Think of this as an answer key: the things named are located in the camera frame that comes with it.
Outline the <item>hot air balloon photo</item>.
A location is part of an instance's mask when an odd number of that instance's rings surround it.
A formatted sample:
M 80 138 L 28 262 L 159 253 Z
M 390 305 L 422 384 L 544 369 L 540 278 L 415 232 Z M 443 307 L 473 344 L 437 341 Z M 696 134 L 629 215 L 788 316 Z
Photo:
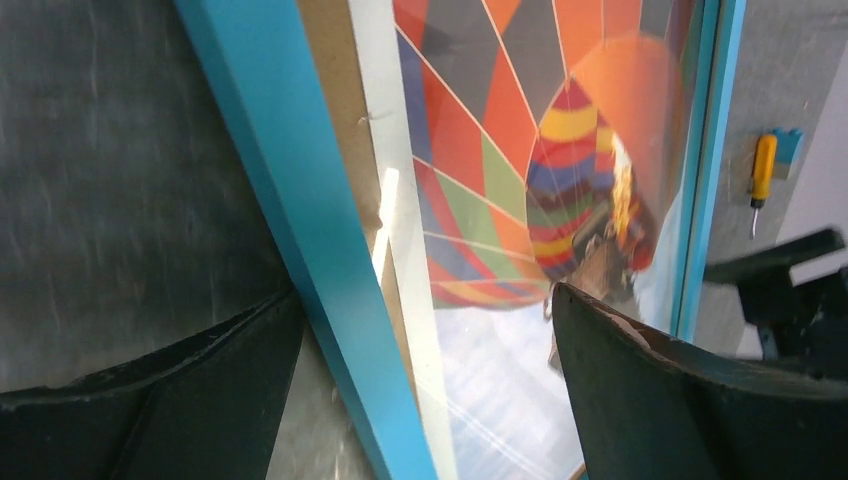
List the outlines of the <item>hot air balloon photo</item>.
M 584 460 L 552 294 L 664 332 L 709 1 L 352 1 L 398 276 L 401 352 L 440 479 Z

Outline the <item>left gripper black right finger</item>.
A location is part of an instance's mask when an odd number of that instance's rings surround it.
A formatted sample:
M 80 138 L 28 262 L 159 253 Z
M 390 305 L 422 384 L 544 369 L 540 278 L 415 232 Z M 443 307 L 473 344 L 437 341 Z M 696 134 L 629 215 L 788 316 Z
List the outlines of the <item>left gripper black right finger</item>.
M 552 314 L 592 479 L 843 479 L 847 385 L 720 356 L 558 284 Z

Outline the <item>blue picture frame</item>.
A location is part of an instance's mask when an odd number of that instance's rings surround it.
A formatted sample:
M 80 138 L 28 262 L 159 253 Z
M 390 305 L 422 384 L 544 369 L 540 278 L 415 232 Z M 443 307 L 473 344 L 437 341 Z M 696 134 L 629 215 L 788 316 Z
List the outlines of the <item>blue picture frame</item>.
M 440 479 L 402 357 L 398 276 L 377 248 L 385 203 L 352 1 L 180 1 L 176 8 L 262 213 L 314 317 L 379 478 Z M 694 337 L 723 124 L 745 3 L 709 1 L 682 195 L 682 287 L 669 333 Z

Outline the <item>yellow handled screwdriver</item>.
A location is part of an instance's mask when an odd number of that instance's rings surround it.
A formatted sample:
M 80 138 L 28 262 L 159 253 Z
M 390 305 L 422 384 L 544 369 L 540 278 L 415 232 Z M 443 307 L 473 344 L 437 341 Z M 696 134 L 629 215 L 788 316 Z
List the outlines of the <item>yellow handled screwdriver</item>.
M 754 239 L 756 236 L 759 213 L 770 195 L 777 145 L 778 139 L 773 133 L 760 136 L 756 144 L 749 202 L 752 209 L 750 239 Z

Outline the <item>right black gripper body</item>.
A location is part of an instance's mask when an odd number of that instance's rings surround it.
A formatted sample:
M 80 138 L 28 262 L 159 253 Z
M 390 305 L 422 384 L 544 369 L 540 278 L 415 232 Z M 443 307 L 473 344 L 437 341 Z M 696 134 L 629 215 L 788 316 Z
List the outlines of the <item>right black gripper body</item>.
M 815 380 L 847 379 L 847 267 L 804 283 L 791 269 L 841 251 L 840 230 L 823 228 L 705 268 L 704 281 L 737 289 L 756 328 L 762 361 Z

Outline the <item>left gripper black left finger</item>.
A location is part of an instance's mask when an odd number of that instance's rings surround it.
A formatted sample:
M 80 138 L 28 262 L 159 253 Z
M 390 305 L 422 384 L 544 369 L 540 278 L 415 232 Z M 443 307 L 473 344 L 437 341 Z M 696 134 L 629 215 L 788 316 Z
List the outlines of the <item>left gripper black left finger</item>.
M 272 297 L 58 388 L 1 397 L 5 479 L 262 479 L 306 315 Z

